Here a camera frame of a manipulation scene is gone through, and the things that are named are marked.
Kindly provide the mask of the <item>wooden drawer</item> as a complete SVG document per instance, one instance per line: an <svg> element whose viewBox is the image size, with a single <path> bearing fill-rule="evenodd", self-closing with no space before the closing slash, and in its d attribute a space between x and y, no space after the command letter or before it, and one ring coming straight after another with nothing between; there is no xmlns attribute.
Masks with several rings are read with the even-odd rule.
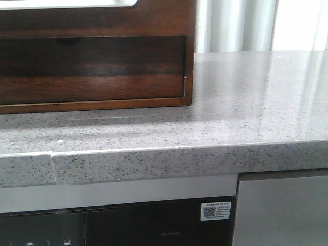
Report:
<svg viewBox="0 0 328 246"><path fill-rule="evenodd" d="M1 40L1 103L180 97L182 36Z"/></svg>

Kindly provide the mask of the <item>dark wooden drawer cabinet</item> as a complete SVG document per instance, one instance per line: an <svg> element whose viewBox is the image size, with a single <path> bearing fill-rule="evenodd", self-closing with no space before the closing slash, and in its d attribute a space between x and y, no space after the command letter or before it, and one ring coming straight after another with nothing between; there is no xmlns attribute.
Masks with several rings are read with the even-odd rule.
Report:
<svg viewBox="0 0 328 246"><path fill-rule="evenodd" d="M192 101L195 1L138 1L131 7L1 10L1 40L182 36L180 97L2 104L1 113L187 106Z"/></svg>

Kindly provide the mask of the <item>white QR code sticker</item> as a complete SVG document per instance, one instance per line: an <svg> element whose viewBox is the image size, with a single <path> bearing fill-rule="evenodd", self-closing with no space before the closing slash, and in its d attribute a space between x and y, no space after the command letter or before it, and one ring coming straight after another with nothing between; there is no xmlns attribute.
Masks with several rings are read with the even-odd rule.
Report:
<svg viewBox="0 0 328 246"><path fill-rule="evenodd" d="M228 220L230 218L231 202L211 202L201 204L201 221Z"/></svg>

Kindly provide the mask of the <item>black glass built-in appliance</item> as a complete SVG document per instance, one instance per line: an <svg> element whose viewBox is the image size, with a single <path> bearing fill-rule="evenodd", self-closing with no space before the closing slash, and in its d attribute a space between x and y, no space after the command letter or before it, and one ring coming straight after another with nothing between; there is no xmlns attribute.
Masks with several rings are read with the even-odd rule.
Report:
<svg viewBox="0 0 328 246"><path fill-rule="evenodd" d="M201 204L231 202L228 220ZM1 213L1 245L231 245L233 196Z"/></svg>

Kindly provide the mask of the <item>white sheer curtain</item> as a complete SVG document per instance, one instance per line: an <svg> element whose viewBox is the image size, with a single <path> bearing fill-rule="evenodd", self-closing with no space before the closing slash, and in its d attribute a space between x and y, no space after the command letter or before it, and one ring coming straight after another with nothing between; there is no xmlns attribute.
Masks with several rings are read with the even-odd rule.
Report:
<svg viewBox="0 0 328 246"><path fill-rule="evenodd" d="M326 49L327 1L197 1L197 53Z"/></svg>

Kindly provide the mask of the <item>grey cabinet door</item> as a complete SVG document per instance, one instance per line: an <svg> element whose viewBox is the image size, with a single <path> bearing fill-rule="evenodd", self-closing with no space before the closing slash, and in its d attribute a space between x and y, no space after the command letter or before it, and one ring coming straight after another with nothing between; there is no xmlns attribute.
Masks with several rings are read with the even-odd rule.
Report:
<svg viewBox="0 0 328 246"><path fill-rule="evenodd" d="M327 170L240 175L233 245L327 245Z"/></svg>

